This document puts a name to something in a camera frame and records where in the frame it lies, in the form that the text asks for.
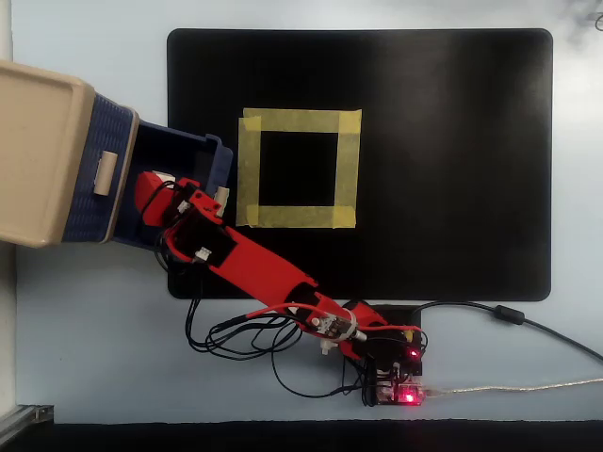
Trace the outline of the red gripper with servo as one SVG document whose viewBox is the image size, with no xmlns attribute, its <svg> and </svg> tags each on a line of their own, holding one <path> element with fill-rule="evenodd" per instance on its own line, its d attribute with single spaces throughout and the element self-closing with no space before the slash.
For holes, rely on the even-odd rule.
<svg viewBox="0 0 603 452">
<path fill-rule="evenodd" d="M 217 225 L 223 224 L 219 216 L 221 204 L 207 195 L 198 182 L 188 178 L 175 181 L 173 175 L 155 170 L 139 175 L 136 207 L 142 208 L 145 225 L 174 225 L 193 212 Z"/>
</svg>

